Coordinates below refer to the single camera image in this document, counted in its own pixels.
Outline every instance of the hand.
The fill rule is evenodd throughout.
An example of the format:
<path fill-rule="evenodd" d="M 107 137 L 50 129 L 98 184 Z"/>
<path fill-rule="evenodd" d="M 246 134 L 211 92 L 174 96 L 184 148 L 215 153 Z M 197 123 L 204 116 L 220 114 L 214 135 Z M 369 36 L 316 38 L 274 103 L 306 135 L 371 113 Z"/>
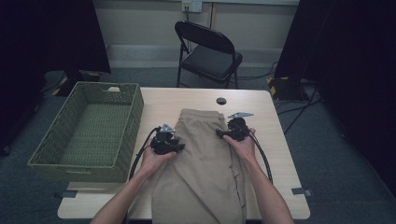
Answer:
<path fill-rule="evenodd" d="M 254 129 L 249 130 L 253 135 L 256 132 Z M 228 135 L 224 135 L 223 138 L 228 144 L 235 148 L 236 154 L 238 154 L 239 158 L 241 158 L 243 161 L 249 161 L 253 159 L 256 160 L 254 153 L 255 144 L 250 137 L 247 137 L 240 142 L 233 140 Z"/>
<path fill-rule="evenodd" d="M 148 140 L 146 149 L 143 152 L 142 164 L 139 171 L 144 172 L 147 177 L 153 175 L 157 170 L 170 159 L 176 156 L 176 152 L 169 152 L 165 155 L 157 155 L 153 149 L 149 146 L 152 139 Z"/>

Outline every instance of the wall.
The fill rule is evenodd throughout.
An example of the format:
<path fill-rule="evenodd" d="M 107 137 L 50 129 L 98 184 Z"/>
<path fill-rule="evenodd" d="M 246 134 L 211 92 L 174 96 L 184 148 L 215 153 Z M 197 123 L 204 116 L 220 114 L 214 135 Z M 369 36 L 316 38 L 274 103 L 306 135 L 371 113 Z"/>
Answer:
<path fill-rule="evenodd" d="M 178 46 L 174 25 L 185 20 L 180 2 L 94 1 L 105 43 Z M 190 21 L 210 25 L 240 49 L 281 49 L 296 6 L 203 3 Z"/>

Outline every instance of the folding chair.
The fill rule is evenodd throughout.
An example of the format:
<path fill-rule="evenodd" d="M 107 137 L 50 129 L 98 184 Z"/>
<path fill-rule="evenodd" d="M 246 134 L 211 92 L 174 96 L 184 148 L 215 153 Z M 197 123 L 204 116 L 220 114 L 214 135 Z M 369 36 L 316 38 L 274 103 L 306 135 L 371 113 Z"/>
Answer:
<path fill-rule="evenodd" d="M 225 89 L 233 75 L 235 88 L 238 89 L 236 70 L 243 56 L 235 52 L 230 39 L 218 31 L 190 21 L 178 21 L 175 30 L 181 42 L 177 87 L 189 87 L 180 82 L 181 69 L 185 69 L 219 84 L 225 83 Z M 197 46 L 190 49 L 190 42 Z"/>

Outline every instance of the gray floor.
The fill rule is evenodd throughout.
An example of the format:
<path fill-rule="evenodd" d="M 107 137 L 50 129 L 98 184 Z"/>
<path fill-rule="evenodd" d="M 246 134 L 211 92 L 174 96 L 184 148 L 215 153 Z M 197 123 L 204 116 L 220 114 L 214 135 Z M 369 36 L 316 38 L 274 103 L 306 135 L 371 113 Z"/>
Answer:
<path fill-rule="evenodd" d="M 239 76 L 257 77 L 268 70 L 242 67 Z M 169 88 L 175 87 L 176 73 L 175 67 L 114 68 L 111 75 L 104 74 L 100 81 Z M 56 83 L 61 75 L 49 74 L 48 86 Z M 196 88 L 222 87 L 196 76 L 184 76 L 183 80 Z M 263 78 L 241 80 L 239 84 L 240 89 L 268 90 Z M 312 92 L 313 87 L 308 85 L 306 89 Z M 64 190 L 67 183 L 48 181 L 26 165 L 63 102 L 63 97 L 53 97 L 48 91 L 39 110 L 10 145 L 10 155 L 0 158 L 0 223 L 89 222 L 59 219 L 60 200 L 52 196 Z M 278 112 L 304 105 L 274 103 Z M 298 112 L 279 115 L 284 129 Z M 311 217 L 296 223 L 396 223 L 396 202 L 366 159 L 345 141 L 341 127 L 326 105 L 318 103 L 308 107 L 286 134 L 302 185 L 313 192 L 313 196 L 307 198 Z"/>

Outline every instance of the chair backrest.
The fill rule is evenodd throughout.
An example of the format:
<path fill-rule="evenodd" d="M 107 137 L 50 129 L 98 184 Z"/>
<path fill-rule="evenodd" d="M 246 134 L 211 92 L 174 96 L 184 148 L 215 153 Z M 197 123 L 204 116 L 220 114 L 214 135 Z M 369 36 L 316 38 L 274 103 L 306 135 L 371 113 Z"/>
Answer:
<path fill-rule="evenodd" d="M 209 49 L 214 49 L 227 54 L 234 54 L 233 43 L 224 34 L 211 30 L 203 25 L 190 21 L 178 21 L 175 24 L 178 38 L 185 45 L 184 40 L 202 45 Z"/>

